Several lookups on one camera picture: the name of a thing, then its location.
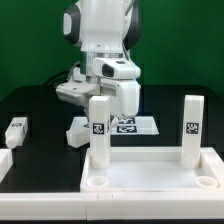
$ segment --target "white pillar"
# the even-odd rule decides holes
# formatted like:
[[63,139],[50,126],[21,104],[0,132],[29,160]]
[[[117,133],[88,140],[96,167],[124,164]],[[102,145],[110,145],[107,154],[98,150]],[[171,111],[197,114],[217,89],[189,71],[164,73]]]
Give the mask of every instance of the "white pillar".
[[200,163],[203,111],[203,96],[185,97],[181,165],[187,169]]
[[91,165],[106,169],[110,165],[110,98],[93,96],[89,101]]

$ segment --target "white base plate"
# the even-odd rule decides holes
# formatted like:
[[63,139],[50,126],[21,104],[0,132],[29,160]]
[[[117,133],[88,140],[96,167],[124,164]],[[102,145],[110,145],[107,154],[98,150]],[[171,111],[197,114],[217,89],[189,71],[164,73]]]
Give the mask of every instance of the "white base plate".
[[112,128],[111,135],[158,135],[159,131],[153,117],[135,117],[119,119]]
[[[74,117],[71,128],[66,132],[68,145],[78,148],[89,143],[89,125],[86,117]],[[158,135],[159,131],[153,117],[120,119],[112,128],[111,135]]]
[[[81,193],[0,194],[0,220],[224,219],[223,161],[212,148],[201,149],[200,168],[184,170],[180,152],[112,148],[111,167],[104,171],[92,170],[87,153]],[[88,186],[95,175],[108,183]],[[199,175],[215,178],[218,187],[195,186]]]
[[[195,170],[181,166],[181,150],[181,147],[112,147],[110,167],[96,170],[91,167],[89,149],[83,170],[81,191],[201,191],[204,189],[196,184],[196,179],[200,176],[216,179],[219,182],[217,189],[223,189],[224,164],[212,148],[201,149],[200,167]],[[100,180],[100,177],[105,178],[107,185],[102,185],[103,180]]]

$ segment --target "green wall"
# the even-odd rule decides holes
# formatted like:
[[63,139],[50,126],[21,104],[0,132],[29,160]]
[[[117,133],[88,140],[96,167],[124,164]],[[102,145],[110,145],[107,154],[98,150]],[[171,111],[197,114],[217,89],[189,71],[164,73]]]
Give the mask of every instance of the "green wall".
[[[0,100],[78,60],[62,35],[72,2],[0,0]],[[224,0],[139,2],[143,34],[131,55],[142,68],[140,82],[204,85],[224,98]]]

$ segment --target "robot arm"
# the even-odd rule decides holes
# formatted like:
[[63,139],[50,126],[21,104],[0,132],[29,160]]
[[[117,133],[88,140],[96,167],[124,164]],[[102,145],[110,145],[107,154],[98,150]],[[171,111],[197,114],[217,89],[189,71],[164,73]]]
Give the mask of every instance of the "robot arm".
[[81,47],[80,68],[57,87],[60,99],[84,106],[92,95],[110,95],[111,114],[138,112],[140,69],[129,50],[140,37],[137,0],[80,0],[64,14],[64,35]]

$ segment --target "black table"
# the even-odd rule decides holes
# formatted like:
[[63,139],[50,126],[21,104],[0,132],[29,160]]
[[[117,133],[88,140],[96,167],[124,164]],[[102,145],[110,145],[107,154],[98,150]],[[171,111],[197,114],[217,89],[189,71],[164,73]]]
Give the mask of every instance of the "black table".
[[[112,136],[112,146],[181,146],[187,94],[205,96],[202,147],[211,146],[223,157],[224,101],[202,86],[144,86],[139,115],[154,116],[160,134]],[[89,144],[70,147],[65,133],[73,117],[80,115],[84,116],[81,107],[58,100],[51,87],[21,87],[1,101],[0,148],[6,147],[4,133],[13,117],[28,117],[29,130],[23,146],[13,150],[14,164],[0,193],[79,192]]]

